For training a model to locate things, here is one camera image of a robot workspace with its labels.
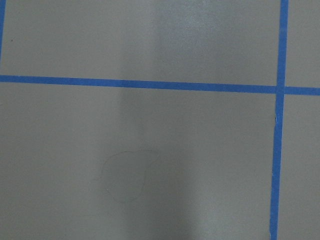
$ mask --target gray surface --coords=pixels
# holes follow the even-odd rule
[[[286,96],[279,240],[320,236],[320,97]]]
[[[268,240],[274,101],[1,83],[0,239]]]
[[[289,4],[286,85],[320,87],[320,1]]]
[[[7,0],[3,75],[275,85],[279,1]]]

